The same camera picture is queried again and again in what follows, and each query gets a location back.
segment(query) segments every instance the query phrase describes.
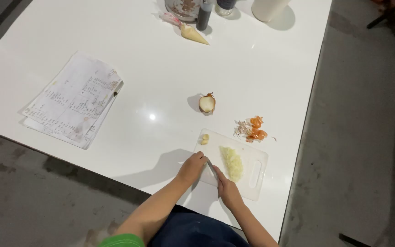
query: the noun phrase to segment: piping bag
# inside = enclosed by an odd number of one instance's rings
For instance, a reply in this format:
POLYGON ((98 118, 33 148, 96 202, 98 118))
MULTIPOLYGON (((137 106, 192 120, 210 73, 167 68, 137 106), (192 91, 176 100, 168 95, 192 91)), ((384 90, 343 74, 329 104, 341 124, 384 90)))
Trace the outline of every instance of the piping bag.
POLYGON ((163 20, 166 21, 170 24, 173 24, 175 26, 178 26, 181 29, 181 35, 182 37, 193 40, 195 42, 199 42, 202 44, 207 44, 208 43, 204 37, 202 37, 194 27, 187 25, 185 23, 182 23, 178 18, 176 18, 172 13, 162 13, 159 15, 159 17, 163 20))

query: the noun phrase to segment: green sleeve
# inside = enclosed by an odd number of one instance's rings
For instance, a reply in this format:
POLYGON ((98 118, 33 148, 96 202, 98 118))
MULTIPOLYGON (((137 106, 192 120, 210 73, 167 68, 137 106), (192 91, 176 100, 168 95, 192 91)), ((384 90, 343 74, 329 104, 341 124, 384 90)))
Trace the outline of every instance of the green sleeve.
POLYGON ((98 247, 144 247, 144 243, 135 234, 120 234, 104 239, 98 247))

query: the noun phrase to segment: bottle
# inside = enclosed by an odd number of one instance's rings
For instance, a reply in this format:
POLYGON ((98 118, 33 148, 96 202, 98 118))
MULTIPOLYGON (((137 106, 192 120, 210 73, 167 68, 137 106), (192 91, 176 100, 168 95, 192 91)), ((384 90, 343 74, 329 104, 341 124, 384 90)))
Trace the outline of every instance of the bottle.
POLYGON ((220 16, 227 16, 233 12, 236 0, 217 0, 215 11, 220 16))
POLYGON ((197 16, 196 29, 199 31, 204 31, 207 28, 208 20, 210 19, 211 10, 213 9, 213 4, 210 0, 203 0, 200 4, 199 15, 197 16))
POLYGON ((254 0, 252 14, 263 22, 269 22, 280 14, 290 0, 254 0))

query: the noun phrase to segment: white table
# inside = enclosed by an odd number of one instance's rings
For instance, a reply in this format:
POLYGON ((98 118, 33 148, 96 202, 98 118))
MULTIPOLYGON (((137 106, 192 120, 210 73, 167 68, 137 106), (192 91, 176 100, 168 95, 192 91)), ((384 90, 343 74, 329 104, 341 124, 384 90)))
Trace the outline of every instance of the white table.
MULTIPOLYGON (((244 200, 278 239, 331 0, 293 0, 283 17, 290 22, 294 13, 288 30, 251 17, 251 3, 240 0, 244 12, 232 20, 213 13, 206 46, 157 17, 162 0, 34 0, 0 40, 0 135, 153 194, 202 128, 232 136, 234 120, 261 115, 278 141, 252 144, 270 159, 259 201, 244 200), (125 81, 88 150, 21 125, 20 110, 77 50, 125 81), (193 100, 209 92, 217 105, 205 116, 193 100)), ((206 183, 178 204, 238 227, 206 183)))

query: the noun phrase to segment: minced onion pile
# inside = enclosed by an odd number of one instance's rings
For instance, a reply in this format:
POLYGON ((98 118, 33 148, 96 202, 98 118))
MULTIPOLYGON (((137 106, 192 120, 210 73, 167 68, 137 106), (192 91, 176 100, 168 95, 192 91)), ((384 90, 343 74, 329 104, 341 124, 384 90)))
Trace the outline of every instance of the minced onion pile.
POLYGON ((222 146, 220 146, 220 152, 225 160, 230 180, 237 183, 243 175, 243 165, 240 155, 236 153, 236 150, 222 146))

